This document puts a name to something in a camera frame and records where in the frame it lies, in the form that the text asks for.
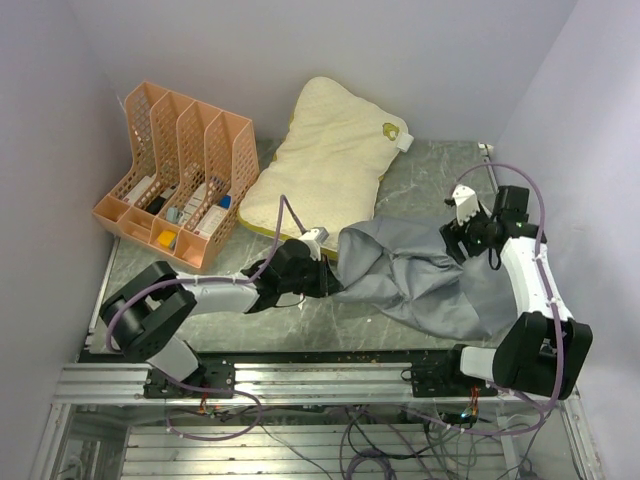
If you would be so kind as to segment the grey pillowcase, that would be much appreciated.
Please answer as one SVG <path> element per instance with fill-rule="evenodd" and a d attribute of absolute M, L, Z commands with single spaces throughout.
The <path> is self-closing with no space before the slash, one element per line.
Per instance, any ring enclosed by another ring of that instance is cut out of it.
<path fill-rule="evenodd" d="M 334 299 L 445 339 L 484 340 L 510 328 L 517 309 L 506 270 L 493 270 L 488 253 L 458 264 L 439 232 L 445 222 L 377 216 L 342 229 Z"/>

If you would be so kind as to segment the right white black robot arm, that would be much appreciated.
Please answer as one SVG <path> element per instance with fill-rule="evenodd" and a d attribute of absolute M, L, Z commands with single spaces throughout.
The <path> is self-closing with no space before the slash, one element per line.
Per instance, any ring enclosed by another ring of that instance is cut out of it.
<path fill-rule="evenodd" d="M 541 225 L 530 222 L 529 191 L 502 186 L 492 209 L 464 185 L 453 188 L 446 204 L 455 217 L 441 227 L 446 252 L 458 264 L 488 255 L 504 268 L 513 291 L 517 319 L 496 348 L 459 347 L 459 361 L 440 373 L 442 387 L 459 396 L 476 379 L 494 387 L 564 400 L 573 391 L 593 341 L 561 298 L 548 262 Z"/>

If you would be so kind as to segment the cream yellow pillow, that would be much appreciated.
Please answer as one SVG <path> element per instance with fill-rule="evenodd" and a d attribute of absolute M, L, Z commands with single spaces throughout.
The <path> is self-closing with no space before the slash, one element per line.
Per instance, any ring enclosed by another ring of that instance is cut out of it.
<path fill-rule="evenodd" d="M 329 233 L 323 249 L 335 256 L 339 232 L 373 217 L 382 178 L 413 141 L 403 119 L 315 77 L 297 99 L 285 140 L 240 203 L 238 219 L 268 236 L 323 227 Z"/>

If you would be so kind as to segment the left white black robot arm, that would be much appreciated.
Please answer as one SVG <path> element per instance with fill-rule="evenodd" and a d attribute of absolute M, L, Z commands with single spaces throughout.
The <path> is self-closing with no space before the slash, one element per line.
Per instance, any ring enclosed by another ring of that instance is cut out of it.
<path fill-rule="evenodd" d="M 340 290 L 328 257 L 309 241 L 289 239 L 229 276 L 180 274 L 166 261 L 154 262 L 105 300 L 99 315 L 107 345 L 129 362 L 151 365 L 178 395 L 192 397 L 212 381 L 196 351 L 176 335 L 188 317 L 253 314 L 278 307 L 289 294 L 325 298 Z"/>

